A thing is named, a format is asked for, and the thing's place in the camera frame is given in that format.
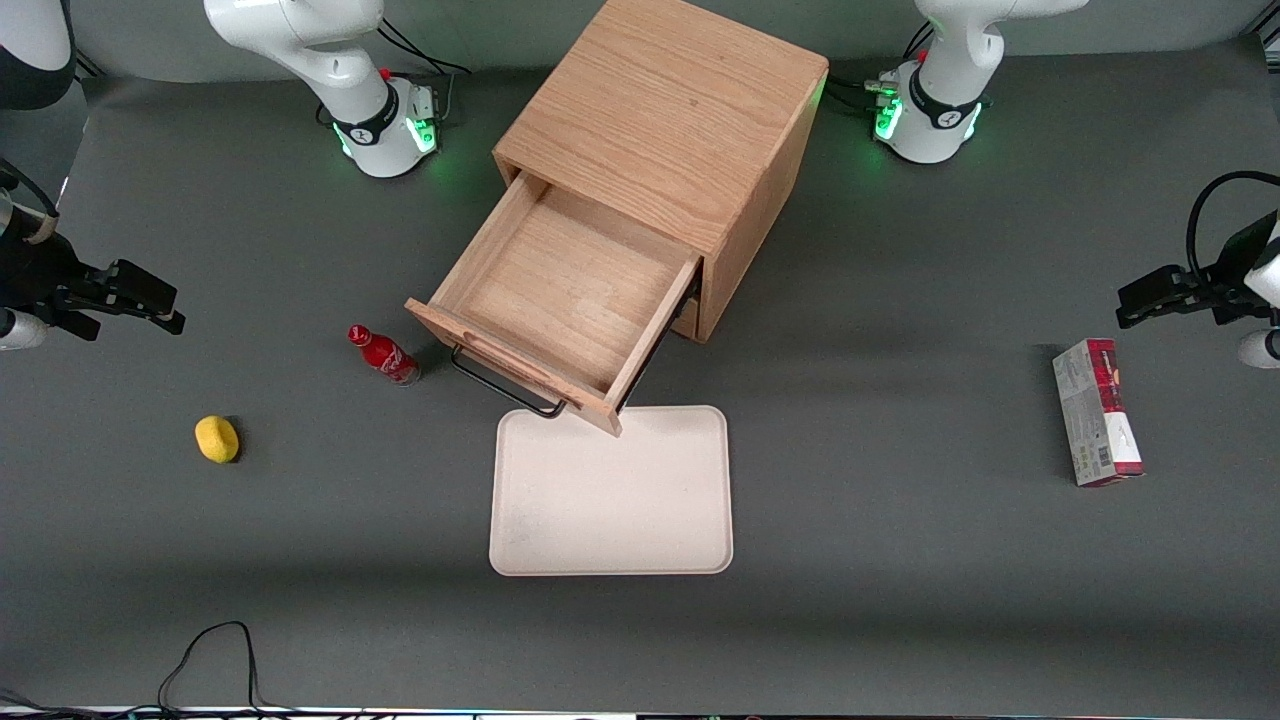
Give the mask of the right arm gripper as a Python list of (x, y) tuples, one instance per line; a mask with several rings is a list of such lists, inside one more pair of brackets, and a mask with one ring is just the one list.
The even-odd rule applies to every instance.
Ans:
[(104, 270), (83, 263), (59, 234), (29, 243), (18, 231), (1, 241), (1, 337), (4, 343), (42, 343), (51, 329), (93, 342), (101, 323), (82, 313), (108, 297), (100, 313), (143, 319), (179, 336), (186, 316), (174, 309), (177, 288), (142, 266), (119, 259)]

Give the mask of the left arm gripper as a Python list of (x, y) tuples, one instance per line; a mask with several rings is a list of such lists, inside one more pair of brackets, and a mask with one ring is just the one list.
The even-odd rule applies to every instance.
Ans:
[(1172, 314), (1208, 310), (1217, 325), (1257, 318), (1277, 324), (1277, 300), (1267, 300), (1245, 283), (1262, 261), (1277, 260), (1277, 214), (1260, 218), (1230, 236), (1217, 260), (1204, 265), (1190, 231), (1190, 270), (1164, 265), (1117, 291), (1117, 325), (1130, 329), (1142, 322)]

